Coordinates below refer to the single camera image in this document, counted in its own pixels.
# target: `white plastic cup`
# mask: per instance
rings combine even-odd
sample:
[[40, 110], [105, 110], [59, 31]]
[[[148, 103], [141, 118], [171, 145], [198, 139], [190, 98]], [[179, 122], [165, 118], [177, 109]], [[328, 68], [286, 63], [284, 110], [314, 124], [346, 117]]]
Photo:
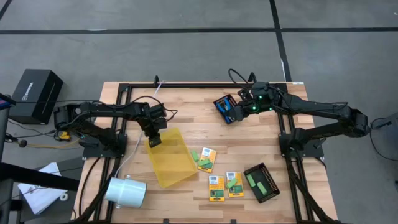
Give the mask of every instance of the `white plastic cup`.
[[105, 199], [118, 205], [140, 208], [145, 197], [147, 184], [131, 179], [112, 177]]

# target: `wooden table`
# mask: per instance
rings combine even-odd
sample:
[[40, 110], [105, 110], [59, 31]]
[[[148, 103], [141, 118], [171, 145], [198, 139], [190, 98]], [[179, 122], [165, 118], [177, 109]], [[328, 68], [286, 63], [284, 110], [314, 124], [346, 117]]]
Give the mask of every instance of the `wooden table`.
[[[119, 82], [104, 83], [100, 100], [105, 103], [115, 103], [119, 84]], [[307, 100], [305, 86], [302, 83], [287, 83], [287, 87], [289, 93]], [[277, 114], [273, 111], [254, 114], [242, 122], [227, 126], [213, 105], [214, 100], [228, 93], [236, 100], [240, 100], [238, 91], [239, 88], [160, 88], [156, 98], [167, 108], [178, 110], [178, 114], [168, 123], [168, 128], [179, 128], [190, 151], [195, 150], [199, 155], [203, 147], [217, 151], [212, 174], [225, 175], [227, 171], [243, 172], [263, 162], [274, 178], [280, 195], [260, 204], [244, 179], [243, 198], [228, 198], [226, 195], [225, 202], [209, 202], [209, 173], [202, 171], [198, 171], [179, 184], [163, 189], [157, 183], [142, 138], [137, 153], [123, 166], [119, 177], [124, 178], [129, 174], [132, 179], [147, 183], [144, 203], [140, 209], [114, 209], [112, 223], [162, 223], [164, 218], [169, 218], [172, 223], [229, 223], [231, 219], [237, 219], [238, 223], [295, 223], [286, 164], [280, 155], [277, 140], [280, 133]], [[155, 88], [136, 88], [133, 89], [131, 98], [153, 95], [154, 92]], [[109, 127], [111, 120], [111, 118], [98, 118], [96, 124], [103, 128]], [[298, 128], [314, 127], [312, 116], [309, 115], [294, 116], [294, 121]], [[140, 131], [137, 123], [127, 122], [126, 133], [129, 140], [126, 155], [134, 149]], [[83, 181], [94, 160], [91, 158], [85, 162], [75, 202], [76, 211], [78, 211]], [[104, 159], [101, 159], [97, 163], [89, 176], [83, 195], [83, 209], [97, 194], [103, 161]], [[325, 168], [312, 158], [305, 158], [303, 163], [310, 193], [326, 214], [337, 219]], [[300, 192], [298, 195], [302, 216], [306, 219], [303, 198]], [[105, 216], [107, 204], [103, 203], [101, 218]]]

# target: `black box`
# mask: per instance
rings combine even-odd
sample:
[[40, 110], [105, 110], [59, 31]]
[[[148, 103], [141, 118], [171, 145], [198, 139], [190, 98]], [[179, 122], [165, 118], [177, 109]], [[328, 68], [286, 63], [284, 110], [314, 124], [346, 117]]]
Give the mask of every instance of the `black box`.
[[263, 162], [248, 170], [245, 170], [243, 174], [248, 182], [250, 182], [248, 179], [248, 175], [250, 174], [254, 183], [261, 182], [264, 188], [267, 190], [267, 192], [263, 195], [258, 186], [250, 186], [259, 203], [265, 202], [266, 200], [269, 200], [280, 194], [280, 190], [276, 186], [274, 179], [271, 177], [271, 174]]
[[63, 81], [51, 70], [26, 69], [12, 99], [9, 118], [21, 124], [48, 124]]

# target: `translucent yellow container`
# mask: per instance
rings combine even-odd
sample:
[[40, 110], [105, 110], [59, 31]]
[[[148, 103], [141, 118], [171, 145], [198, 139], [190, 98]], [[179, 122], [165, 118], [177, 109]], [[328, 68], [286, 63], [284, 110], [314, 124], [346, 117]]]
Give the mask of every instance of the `translucent yellow container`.
[[195, 162], [178, 128], [161, 133], [160, 139], [162, 144], [153, 148], [149, 147], [148, 140], [146, 140], [145, 148], [161, 187], [170, 187], [197, 172]]

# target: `concrete floor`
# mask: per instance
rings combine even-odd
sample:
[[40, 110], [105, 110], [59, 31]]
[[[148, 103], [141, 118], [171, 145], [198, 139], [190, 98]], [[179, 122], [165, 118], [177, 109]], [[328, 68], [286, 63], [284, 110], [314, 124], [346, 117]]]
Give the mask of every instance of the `concrete floor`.
[[[0, 0], [0, 8], [5, 3]], [[287, 27], [398, 27], [398, 2], [277, 0]], [[273, 27], [267, 0], [13, 0], [0, 30]], [[285, 33], [293, 81], [314, 101], [349, 101], [369, 119], [397, 112], [398, 32]], [[105, 81], [228, 80], [233, 67], [259, 80], [284, 81], [275, 34], [0, 35], [0, 92], [12, 94], [26, 68], [52, 69], [65, 82], [60, 99], [98, 99]], [[329, 121], [315, 119], [316, 125]], [[33, 126], [39, 130], [48, 126]], [[8, 132], [30, 134], [9, 124]], [[389, 129], [379, 150], [398, 158]], [[31, 143], [54, 144], [49, 137]], [[398, 162], [373, 150], [369, 137], [324, 144], [339, 219], [396, 223]], [[81, 156], [81, 150], [21, 149], [7, 144], [3, 161], [28, 168]], [[70, 213], [57, 215], [66, 222]], [[51, 218], [30, 223], [50, 223]]]

